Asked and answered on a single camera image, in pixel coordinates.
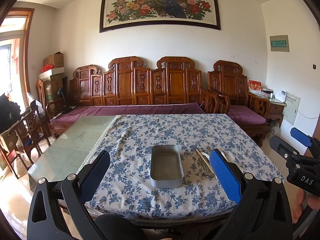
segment white device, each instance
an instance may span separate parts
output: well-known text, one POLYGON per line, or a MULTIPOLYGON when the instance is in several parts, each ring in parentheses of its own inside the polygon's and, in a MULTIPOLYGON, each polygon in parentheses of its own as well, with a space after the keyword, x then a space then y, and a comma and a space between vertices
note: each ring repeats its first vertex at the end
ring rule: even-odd
POLYGON ((285 99, 287 98, 287 92, 276 90, 275 98, 284 103, 285 99))

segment window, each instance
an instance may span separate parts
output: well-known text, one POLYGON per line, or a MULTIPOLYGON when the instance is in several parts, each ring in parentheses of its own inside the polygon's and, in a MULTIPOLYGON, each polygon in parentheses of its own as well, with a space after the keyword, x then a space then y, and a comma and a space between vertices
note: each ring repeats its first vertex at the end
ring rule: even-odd
POLYGON ((0 33, 24 30, 26 17, 7 17, 0 26, 0 33))
POLYGON ((11 85, 11 44, 0 46, 0 94, 12 92, 11 85))

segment cable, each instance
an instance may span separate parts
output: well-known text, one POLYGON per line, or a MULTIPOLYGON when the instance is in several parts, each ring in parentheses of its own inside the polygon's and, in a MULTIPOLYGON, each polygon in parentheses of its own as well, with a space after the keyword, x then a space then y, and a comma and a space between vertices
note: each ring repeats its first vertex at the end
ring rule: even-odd
POLYGON ((195 239, 195 240, 199 240, 199 239, 200 239, 200 236, 201 236, 200 229, 199 229, 198 227, 194 226, 194 227, 189 228, 187 231, 185 231, 185 232, 183 233, 183 235, 182 235, 182 237, 181 237, 181 240, 183 240, 184 235, 185 235, 190 229, 192 229, 192 228, 198 229, 198 232, 199 232, 199 236, 198 236, 198 238, 195 239))
POLYGON ((307 119, 318 119, 318 118, 319 118, 319 116, 310 118, 310 117, 305 116, 305 115, 304 115, 303 113, 301 113, 299 110, 298 110, 298 112, 299 112, 303 117, 305 117, 305 118, 307 118, 307 119))

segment finger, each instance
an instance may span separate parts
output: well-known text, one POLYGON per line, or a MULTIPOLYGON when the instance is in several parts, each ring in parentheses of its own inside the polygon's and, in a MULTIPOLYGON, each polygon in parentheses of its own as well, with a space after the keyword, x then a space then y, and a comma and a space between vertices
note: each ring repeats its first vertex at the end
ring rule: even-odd
POLYGON ((299 219, 299 217, 302 215, 302 206, 295 205, 292 212, 294 213, 295 217, 299 219))
POLYGON ((304 199, 306 198, 306 193, 303 189, 299 188, 297 191, 297 204, 301 205, 304 199))
POLYGON ((313 210, 319 210, 320 209, 320 197, 311 196, 308 199, 308 205, 313 210))
POLYGON ((295 224, 296 222, 298 222, 298 218, 293 211, 291 212, 291 217, 292 217, 292 223, 295 224))

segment glass tabletop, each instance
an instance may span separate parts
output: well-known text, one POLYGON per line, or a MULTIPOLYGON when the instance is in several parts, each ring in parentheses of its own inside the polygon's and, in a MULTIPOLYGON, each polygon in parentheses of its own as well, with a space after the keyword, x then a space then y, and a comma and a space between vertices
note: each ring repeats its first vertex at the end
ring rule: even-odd
POLYGON ((76 173, 101 134, 114 119, 111 116, 83 116, 65 131, 28 170, 30 189, 38 179, 49 182, 76 173))

